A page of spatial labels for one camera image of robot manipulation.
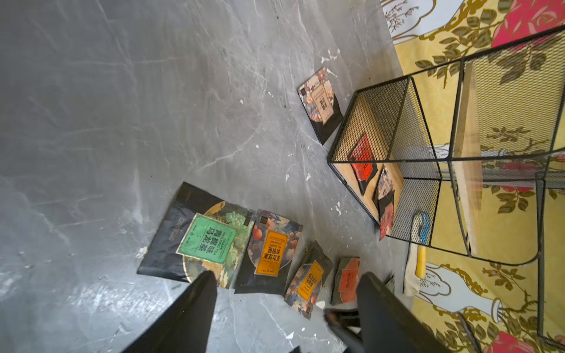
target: metal mesh shelf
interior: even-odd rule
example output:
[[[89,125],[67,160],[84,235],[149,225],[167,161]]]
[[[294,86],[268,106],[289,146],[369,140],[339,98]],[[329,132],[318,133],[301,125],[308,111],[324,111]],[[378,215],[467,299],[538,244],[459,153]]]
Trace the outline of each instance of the metal mesh shelf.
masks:
[[[346,181],[340,172],[344,169],[339,166],[352,163],[351,151],[366,134],[374,160],[364,162],[394,163],[398,167],[403,186],[390,236],[403,241],[433,247],[433,225],[436,218],[442,217],[439,209],[446,209],[445,204],[438,207],[442,206],[440,192],[445,195],[446,187],[451,186],[453,198],[447,208],[451,213],[453,208],[457,211],[455,222],[459,223],[466,254],[436,249],[504,265],[537,260],[537,332],[543,342],[562,350],[564,345],[544,336],[544,205],[546,195],[553,199],[558,193],[565,195],[565,171],[556,170],[554,165],[555,154],[565,152],[565,143],[555,145],[565,101],[564,56],[565,25],[562,25],[358,90],[328,155],[329,165],[377,224],[378,217],[371,213],[367,197],[356,194],[355,186]],[[418,95],[416,82],[420,81],[414,79],[440,70],[458,78],[453,118],[448,117],[449,145],[442,146],[442,158],[437,157]],[[532,259],[519,264],[473,254],[470,227],[474,225],[473,214],[469,213],[472,199],[469,194],[499,183],[514,185],[516,189],[515,198],[508,193],[500,195],[499,199],[506,202],[501,207],[502,213],[516,207],[524,211],[528,202],[535,203],[531,207],[537,211],[534,215],[537,226],[531,232],[537,232],[537,252]],[[536,197],[527,201],[528,191],[519,190],[533,188]],[[412,236],[412,220],[417,212],[425,212],[432,219],[431,235],[425,241]]]

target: green label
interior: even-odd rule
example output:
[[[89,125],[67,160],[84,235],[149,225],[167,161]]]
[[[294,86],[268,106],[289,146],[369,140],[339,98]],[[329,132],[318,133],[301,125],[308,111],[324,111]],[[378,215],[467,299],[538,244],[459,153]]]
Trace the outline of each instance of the green label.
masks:
[[[235,236],[234,227],[197,213],[176,252],[222,264]]]

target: paint roller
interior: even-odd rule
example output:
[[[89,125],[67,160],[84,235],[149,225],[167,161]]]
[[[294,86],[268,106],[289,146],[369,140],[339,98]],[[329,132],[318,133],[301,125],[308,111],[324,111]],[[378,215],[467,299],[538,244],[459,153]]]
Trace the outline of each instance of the paint roller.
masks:
[[[416,242],[419,238],[422,244],[426,244],[431,230],[432,220],[429,214],[416,211],[412,218],[411,240]],[[418,246],[418,262],[416,263],[416,276],[418,278],[425,278],[425,248],[423,245]]]

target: white vase print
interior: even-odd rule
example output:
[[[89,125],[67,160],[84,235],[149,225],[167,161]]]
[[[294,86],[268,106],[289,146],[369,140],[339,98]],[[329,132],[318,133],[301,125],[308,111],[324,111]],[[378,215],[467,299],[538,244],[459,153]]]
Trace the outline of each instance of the white vase print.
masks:
[[[394,44],[445,25],[464,0],[381,0]]]
[[[475,294],[460,275],[431,263],[426,263],[426,278],[422,279],[420,292],[416,295],[449,312],[473,307],[491,316],[495,323],[500,322],[500,299],[488,299]]]

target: black metal frame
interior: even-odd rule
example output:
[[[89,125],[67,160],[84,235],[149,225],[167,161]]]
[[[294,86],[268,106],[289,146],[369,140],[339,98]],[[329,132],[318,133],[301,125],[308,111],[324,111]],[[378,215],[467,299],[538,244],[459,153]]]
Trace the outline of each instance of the black metal frame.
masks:
[[[493,263],[497,263],[497,264],[501,264],[501,265],[507,265],[507,266],[521,266],[521,265],[526,265],[526,264],[530,264],[534,261],[538,261],[538,296],[537,296],[537,300],[538,300],[538,308],[537,308],[537,316],[538,316],[538,327],[537,327],[537,334],[540,337],[540,339],[543,341],[543,343],[554,346],[558,349],[561,349],[563,351],[565,351],[565,345],[560,344],[558,342],[556,342],[555,340],[551,339],[550,337],[547,337],[544,335],[543,331],[544,331],[544,284],[545,284],[545,276],[544,276],[544,265],[545,265],[545,258],[544,258],[544,208],[545,208],[545,193],[546,193],[546,189],[548,189],[547,184],[546,184],[546,178],[548,176],[548,172],[549,172],[549,164],[550,164],[550,158],[552,155],[559,153],[559,152],[565,152],[565,147],[559,148],[559,149],[555,149],[555,139],[557,137],[557,130],[559,127],[559,123],[560,123],[560,119],[561,116],[563,114],[563,109],[564,109],[564,105],[565,105],[565,87],[563,89],[563,91],[561,92],[561,100],[560,100],[560,106],[558,107],[558,116],[556,118],[555,121],[555,125],[554,125],[554,130],[553,130],[553,136],[551,137],[551,142],[550,142],[550,147],[549,147],[549,151],[544,151],[544,152],[537,152],[537,153],[530,153],[530,154],[522,154],[522,155],[512,155],[509,158],[502,158],[500,156],[476,156],[476,157],[454,157],[454,148],[455,148],[455,137],[457,134],[457,122],[458,122],[458,116],[459,116],[459,105],[460,105],[460,93],[461,93],[461,89],[462,89],[462,85],[463,85],[463,79],[464,79],[464,74],[465,74],[465,64],[471,60],[475,60],[478,58],[482,58],[486,55],[490,55],[493,53],[497,53],[500,52],[502,50],[507,50],[509,48],[527,43],[527,42],[531,42],[532,40],[536,40],[538,38],[543,38],[543,37],[547,37],[551,34],[555,34],[555,33],[559,33],[559,32],[563,32],[565,31],[565,25],[561,25],[559,27],[555,27],[553,29],[550,30],[546,30],[544,32],[540,32],[538,34],[526,37],[526,38],[522,38],[520,40],[514,41],[514,42],[510,42],[495,48],[491,48],[491,49],[487,49],[487,50],[483,50],[480,51],[478,53],[474,53],[472,55],[468,55],[465,56],[463,58],[451,61],[451,62],[447,62],[444,64],[440,64],[437,65],[433,68],[426,68],[423,69],[421,71],[417,71],[414,72],[412,74],[409,75],[405,75],[402,77],[398,77],[396,79],[387,81],[387,82],[382,82],[380,84],[376,84],[376,85],[372,85],[363,89],[359,89],[357,90],[352,98],[351,98],[351,103],[355,102],[356,98],[358,97],[359,93],[362,93],[364,91],[367,90],[371,90],[371,89],[375,89],[375,88],[379,88],[385,85],[389,85],[393,82],[397,82],[397,81],[401,81],[401,80],[406,80],[407,84],[406,84],[406,88],[405,88],[405,92],[404,92],[404,97],[402,98],[402,108],[400,109],[400,112],[398,113],[397,116],[397,120],[396,120],[396,125],[394,127],[394,132],[393,132],[393,137],[392,140],[390,142],[389,150],[387,153],[387,156],[385,159],[383,160],[372,160],[372,161],[364,161],[366,163],[418,163],[418,162],[428,162],[428,163],[436,163],[438,171],[439,171],[439,182],[440,182],[440,187],[438,188],[438,192],[437,192],[437,197],[436,197],[436,204],[434,207],[434,217],[432,220],[432,229],[431,229],[431,233],[430,233],[430,237],[428,239],[428,241],[426,241],[425,243],[423,242],[419,242],[420,245],[424,245],[433,249],[437,249],[437,250],[442,250],[442,251],[447,251],[450,252],[452,254],[457,254],[457,255],[461,255],[461,256],[468,256],[470,258],[474,258],[477,260],[483,260],[483,261],[489,261],[489,262],[493,262]],[[421,101],[420,101],[420,97],[418,95],[418,92],[416,91],[416,97],[418,99],[418,105],[419,108],[422,112],[422,118],[424,121],[424,125],[425,125],[425,129],[427,131],[428,134],[428,138],[429,141],[431,143],[431,147],[432,147],[432,151],[433,151],[433,156],[434,158],[432,159],[391,159],[391,154],[393,151],[393,146],[394,146],[394,141],[397,138],[397,130],[398,130],[398,125],[399,125],[399,121],[402,115],[402,109],[403,106],[405,104],[405,98],[406,98],[406,94],[408,91],[408,86],[410,83],[410,80],[412,82],[412,84],[414,84],[414,75],[420,74],[420,73],[424,73],[426,71],[429,71],[430,69],[439,69],[442,67],[447,67],[450,65],[453,65],[455,62],[459,62],[460,64],[460,69],[459,69],[459,80],[458,80],[458,87],[457,87],[457,95],[455,97],[455,106],[454,106],[454,114],[453,114],[453,120],[452,120],[452,126],[451,126],[451,133],[450,133],[450,146],[449,146],[449,153],[448,156],[445,158],[437,158],[437,154],[435,151],[435,148],[433,147],[433,142],[432,142],[432,138],[431,135],[429,133],[429,129],[428,129],[428,124],[427,121],[425,119],[425,116],[423,114],[423,108],[421,105]],[[369,217],[375,222],[376,225],[379,224],[379,221],[376,220],[372,214],[369,212],[368,208],[364,205],[363,201],[357,196],[357,194],[353,191],[353,189],[351,188],[350,185],[347,184],[347,182],[345,181],[345,179],[341,176],[341,174],[339,173],[339,171],[337,170],[337,168],[334,166],[334,164],[337,163],[350,163],[349,161],[343,161],[343,160],[334,160],[334,154],[336,153],[336,148],[337,145],[339,143],[340,137],[342,136],[342,134],[344,133],[344,129],[347,126],[347,122],[350,119],[351,116],[351,109],[354,106],[354,104],[349,104],[346,114],[344,115],[344,122],[341,124],[340,129],[337,133],[337,136],[335,138],[335,140],[333,141],[332,147],[329,151],[328,154],[328,164],[331,167],[331,169],[334,171],[334,173],[338,176],[338,178],[341,180],[341,182],[349,189],[349,191],[351,192],[351,194],[357,199],[357,201],[359,202],[359,204],[365,209],[365,211],[367,212],[367,214],[369,215]],[[462,221],[462,214],[461,214],[461,210],[459,209],[459,203],[458,203],[458,189],[457,189],[457,183],[456,180],[454,178],[454,172],[453,172],[453,162],[462,162],[462,161],[487,161],[487,160],[501,160],[501,159],[512,159],[512,160],[523,160],[523,159],[535,159],[535,158],[546,158],[546,163],[545,163],[545,170],[537,172],[535,177],[531,177],[531,178],[516,178],[516,179],[512,179],[511,181],[533,181],[536,184],[536,199],[537,199],[537,243],[538,243],[538,251],[537,254],[530,260],[523,262],[523,263],[504,263],[504,262],[499,262],[499,261],[494,261],[491,259],[484,259],[484,258],[480,258],[477,256],[473,256],[471,254],[471,249],[470,249],[470,245],[468,243],[468,238],[466,235],[466,232],[464,231],[464,226],[463,226],[463,221]],[[447,164],[447,168],[449,170],[449,179],[445,179],[444,178],[444,174],[441,171],[439,162],[442,163],[446,163]],[[436,180],[436,179],[430,179],[430,178],[409,178],[409,177],[405,177],[406,179],[412,179],[412,180]],[[440,190],[441,190],[441,182],[442,181],[450,181],[451,182],[451,186],[453,188],[453,194],[454,194],[454,199],[455,199],[455,206],[456,206],[456,210],[457,210],[457,215],[458,215],[458,221],[459,221],[459,226],[461,229],[461,234],[462,234],[462,239],[463,242],[465,244],[465,249],[467,251],[466,254],[462,254],[456,251],[451,251],[448,249],[442,249],[439,247],[434,247],[432,246],[432,236],[433,236],[433,227],[435,224],[435,218],[437,215],[437,205],[438,205],[438,200],[439,200],[439,194],[440,194]],[[510,181],[509,179],[492,179],[492,180],[488,180],[488,182],[497,182],[497,181]],[[406,239],[399,239],[399,240],[403,240],[403,241],[408,241],[408,242],[414,242],[411,241],[413,239],[410,240],[406,240]]]

